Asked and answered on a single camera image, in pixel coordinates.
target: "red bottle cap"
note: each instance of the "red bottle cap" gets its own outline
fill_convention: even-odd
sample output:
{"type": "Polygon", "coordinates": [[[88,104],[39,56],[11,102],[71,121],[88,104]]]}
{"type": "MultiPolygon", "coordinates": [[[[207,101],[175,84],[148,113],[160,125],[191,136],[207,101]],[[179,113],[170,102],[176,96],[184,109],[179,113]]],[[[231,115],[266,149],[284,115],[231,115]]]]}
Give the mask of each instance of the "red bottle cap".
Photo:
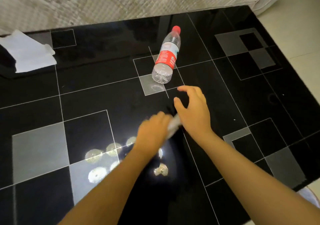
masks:
{"type": "Polygon", "coordinates": [[[177,33],[180,35],[181,29],[180,29],[179,26],[174,26],[174,27],[172,28],[172,31],[175,31],[175,32],[177,32],[177,33]]]}

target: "forearm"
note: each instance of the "forearm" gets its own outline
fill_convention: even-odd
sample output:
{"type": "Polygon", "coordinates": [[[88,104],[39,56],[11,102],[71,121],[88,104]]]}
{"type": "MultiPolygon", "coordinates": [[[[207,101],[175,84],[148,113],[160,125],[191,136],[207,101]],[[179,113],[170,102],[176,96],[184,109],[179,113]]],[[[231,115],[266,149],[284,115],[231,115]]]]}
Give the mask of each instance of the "forearm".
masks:
{"type": "Polygon", "coordinates": [[[117,224],[139,174],[149,162],[134,148],[62,220],[65,224],[117,224]]]}
{"type": "Polygon", "coordinates": [[[320,223],[320,210],[214,133],[199,142],[257,225],[320,223]]]}

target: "quilted mattress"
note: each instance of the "quilted mattress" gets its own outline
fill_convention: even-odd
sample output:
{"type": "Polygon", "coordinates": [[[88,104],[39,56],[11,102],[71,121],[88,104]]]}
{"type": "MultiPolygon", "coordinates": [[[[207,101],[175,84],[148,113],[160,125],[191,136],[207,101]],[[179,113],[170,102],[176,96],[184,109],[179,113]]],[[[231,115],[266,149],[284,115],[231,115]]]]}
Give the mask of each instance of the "quilted mattress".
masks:
{"type": "Polygon", "coordinates": [[[0,0],[0,35],[234,5],[258,0],[0,0]]]}

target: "left hand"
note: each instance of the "left hand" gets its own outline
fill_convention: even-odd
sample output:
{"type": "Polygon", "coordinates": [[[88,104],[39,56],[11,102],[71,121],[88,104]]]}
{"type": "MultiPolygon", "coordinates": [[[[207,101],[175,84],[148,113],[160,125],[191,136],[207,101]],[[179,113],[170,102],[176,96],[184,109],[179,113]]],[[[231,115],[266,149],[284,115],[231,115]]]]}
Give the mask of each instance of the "left hand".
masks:
{"type": "Polygon", "coordinates": [[[172,116],[159,112],[145,120],[139,126],[137,140],[133,150],[140,151],[152,158],[162,146],[167,136],[167,128],[172,116]]]}

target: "clear plastic bottle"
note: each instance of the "clear plastic bottle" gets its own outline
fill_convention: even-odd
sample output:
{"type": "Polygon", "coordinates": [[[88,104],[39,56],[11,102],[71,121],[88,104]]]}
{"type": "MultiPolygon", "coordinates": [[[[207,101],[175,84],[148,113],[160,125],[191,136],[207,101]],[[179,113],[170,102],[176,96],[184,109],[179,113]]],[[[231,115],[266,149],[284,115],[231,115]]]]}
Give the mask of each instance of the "clear plastic bottle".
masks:
{"type": "Polygon", "coordinates": [[[180,27],[174,26],[163,40],[159,56],[152,71],[152,78],[158,83],[168,83],[171,80],[181,45],[180,32],[180,27]]]}

